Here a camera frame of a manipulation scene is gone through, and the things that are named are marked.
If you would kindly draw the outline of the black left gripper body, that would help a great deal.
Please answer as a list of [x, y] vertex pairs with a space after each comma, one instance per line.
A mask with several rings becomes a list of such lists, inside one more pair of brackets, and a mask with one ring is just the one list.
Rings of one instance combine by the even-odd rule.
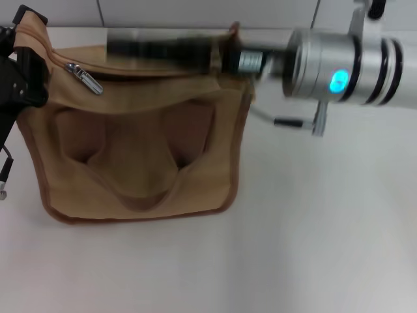
[[20, 89], [25, 92], [23, 52], [15, 50], [15, 28], [1, 26], [1, 147], [23, 108]]

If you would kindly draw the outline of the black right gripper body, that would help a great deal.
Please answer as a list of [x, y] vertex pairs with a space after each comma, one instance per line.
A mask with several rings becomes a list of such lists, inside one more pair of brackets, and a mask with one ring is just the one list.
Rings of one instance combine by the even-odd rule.
[[177, 38], [110, 31], [107, 61], [132, 70], [179, 71], [199, 74], [219, 72], [229, 56], [242, 47], [238, 29], [218, 35], [185, 35]]

